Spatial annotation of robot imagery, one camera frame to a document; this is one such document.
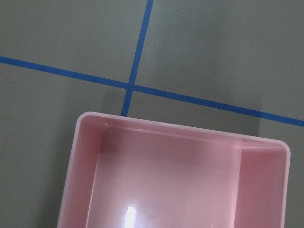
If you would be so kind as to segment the pink plastic bin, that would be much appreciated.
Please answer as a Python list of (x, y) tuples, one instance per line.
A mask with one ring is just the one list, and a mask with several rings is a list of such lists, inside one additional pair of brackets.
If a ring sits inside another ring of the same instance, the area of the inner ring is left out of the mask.
[(60, 228), (282, 228), (290, 149), (279, 140), (86, 112)]

